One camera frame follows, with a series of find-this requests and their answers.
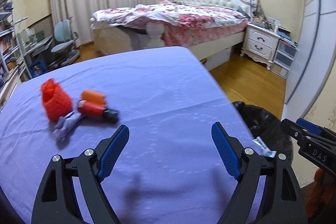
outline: nightstand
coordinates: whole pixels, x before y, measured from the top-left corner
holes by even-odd
[[[247,54],[254,61],[265,63],[270,70],[279,39],[271,30],[248,24],[240,56]]]

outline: chair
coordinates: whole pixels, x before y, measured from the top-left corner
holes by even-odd
[[[54,28],[54,38],[57,42],[62,42],[51,49],[53,54],[64,53],[57,61],[61,67],[67,66],[75,62],[79,56],[79,50],[74,49],[76,40],[79,38],[77,32],[72,32],[70,27],[70,20],[66,19],[58,22]]]

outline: pink floral comforter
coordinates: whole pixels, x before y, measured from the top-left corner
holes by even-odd
[[[111,8],[93,14],[97,22],[110,26],[145,29],[149,21],[165,22],[182,29],[208,29],[240,24],[245,17],[223,7],[179,5],[162,1],[155,5],[137,5],[135,8]]]
[[[228,27],[188,30],[167,24],[165,27],[165,32],[162,36],[162,40],[164,40],[167,47],[191,47],[199,43],[220,39],[235,33],[242,32],[246,28],[247,24],[248,20],[244,19],[241,23]]]

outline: white bed frame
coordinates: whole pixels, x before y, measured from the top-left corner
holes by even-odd
[[[206,5],[206,6],[217,6],[217,7],[226,7],[230,9],[242,9],[250,17],[252,17],[251,11],[251,0],[174,0],[177,3],[181,4],[196,4],[196,5]],[[92,21],[92,30],[94,34],[95,48],[98,51],[101,51],[104,55],[115,54],[119,52],[126,52],[137,50],[139,48],[134,48],[134,39],[136,35],[130,34],[130,32],[124,32],[119,28],[110,27],[105,30],[105,33],[108,32],[108,38],[104,38],[103,34],[99,34],[99,29],[101,32],[104,32],[97,22],[94,19]],[[155,24],[148,23],[146,27],[148,33],[148,42],[146,45],[143,45],[140,48],[157,48],[165,47],[163,40],[161,39],[162,34],[164,33],[164,24]],[[211,61],[208,70],[215,68],[222,63],[228,61],[228,57],[220,57],[223,54],[219,52],[231,52],[231,47],[242,42],[244,40],[245,32],[236,33],[221,39],[208,41],[204,43],[197,44],[195,46],[189,47],[189,49],[194,53],[194,55],[202,60],[204,58],[211,59],[210,57],[216,57],[216,60]]]

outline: purple bedsheet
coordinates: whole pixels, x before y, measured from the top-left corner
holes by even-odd
[[[41,106],[40,85],[49,78],[74,104],[85,89],[106,94],[108,106],[120,111],[120,123],[83,120],[65,144],[56,143]],[[245,147],[259,151],[231,102],[186,48],[125,52],[74,64],[19,86],[0,114],[0,185],[29,224],[52,156],[78,156],[125,124],[129,142],[102,183],[122,224],[217,223],[236,186],[211,138],[217,121]],[[92,223],[78,178],[74,181],[83,218]]]

